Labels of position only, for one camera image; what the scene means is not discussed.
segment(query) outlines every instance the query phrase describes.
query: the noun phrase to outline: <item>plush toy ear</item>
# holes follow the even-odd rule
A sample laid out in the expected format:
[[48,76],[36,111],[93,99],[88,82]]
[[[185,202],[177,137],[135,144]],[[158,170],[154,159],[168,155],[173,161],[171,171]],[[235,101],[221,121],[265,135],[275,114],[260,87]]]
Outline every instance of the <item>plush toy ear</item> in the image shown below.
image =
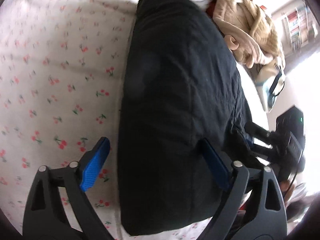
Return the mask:
[[236,41],[236,39],[231,35],[224,36],[224,41],[226,42],[228,48],[231,50],[236,50],[239,48],[239,42]]
[[253,56],[250,54],[247,58],[247,61],[245,62],[247,68],[252,68],[254,64]]

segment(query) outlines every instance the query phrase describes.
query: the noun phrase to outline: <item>black pillow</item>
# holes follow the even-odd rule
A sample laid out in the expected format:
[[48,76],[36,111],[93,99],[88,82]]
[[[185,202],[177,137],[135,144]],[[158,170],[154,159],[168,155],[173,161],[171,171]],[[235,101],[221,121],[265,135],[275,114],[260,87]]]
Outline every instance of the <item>black pillow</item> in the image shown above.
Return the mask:
[[124,229],[154,234],[211,217],[222,191],[197,142],[227,150],[247,120],[236,62],[212,20],[189,0],[140,0],[119,128]]

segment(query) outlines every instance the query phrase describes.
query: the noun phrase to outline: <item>white bedsheet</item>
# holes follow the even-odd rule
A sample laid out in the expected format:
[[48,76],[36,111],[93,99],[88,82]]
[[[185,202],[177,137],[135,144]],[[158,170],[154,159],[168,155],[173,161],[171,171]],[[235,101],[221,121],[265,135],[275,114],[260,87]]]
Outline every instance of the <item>white bedsheet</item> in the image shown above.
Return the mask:
[[260,103],[258,92],[255,88],[255,85],[247,74],[243,66],[237,63],[237,69],[241,77],[241,85],[244,91],[245,98],[248,101],[248,105],[252,115],[252,121],[257,125],[263,127],[266,130],[269,130],[267,114],[262,108]]
[[[0,208],[19,232],[38,167],[64,167],[106,136],[112,150],[87,196],[115,239],[132,238],[120,225],[116,148],[137,2],[6,0],[0,8]],[[208,222],[135,238],[196,239]]]

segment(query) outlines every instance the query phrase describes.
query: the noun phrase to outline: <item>beige plush toy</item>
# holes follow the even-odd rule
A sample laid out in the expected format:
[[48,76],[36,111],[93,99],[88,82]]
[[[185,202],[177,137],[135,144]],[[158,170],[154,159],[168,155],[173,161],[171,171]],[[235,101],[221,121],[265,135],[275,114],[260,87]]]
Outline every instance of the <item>beige plush toy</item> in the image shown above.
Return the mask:
[[252,0],[217,0],[212,19],[239,63],[251,68],[254,63],[266,65],[280,57],[285,67],[275,26]]

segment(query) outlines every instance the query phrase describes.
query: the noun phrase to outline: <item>screw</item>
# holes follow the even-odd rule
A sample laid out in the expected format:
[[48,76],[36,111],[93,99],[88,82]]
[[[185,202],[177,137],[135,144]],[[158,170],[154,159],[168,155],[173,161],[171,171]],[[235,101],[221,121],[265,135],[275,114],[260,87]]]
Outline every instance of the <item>screw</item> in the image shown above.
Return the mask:
[[78,162],[76,162],[76,161],[71,162],[71,163],[69,164],[69,166],[70,166],[70,168],[76,168],[76,167],[78,167]]
[[234,162],[233,162],[233,165],[234,165],[235,167],[237,167],[237,168],[240,168],[240,167],[243,166],[243,164],[242,164],[241,161],[234,161]]
[[46,169],[47,169],[47,166],[45,166],[45,165],[42,165],[39,167],[40,172],[44,172]]
[[270,168],[269,166],[265,166],[265,167],[264,167],[264,170],[265,170],[266,172],[271,172],[271,168]]

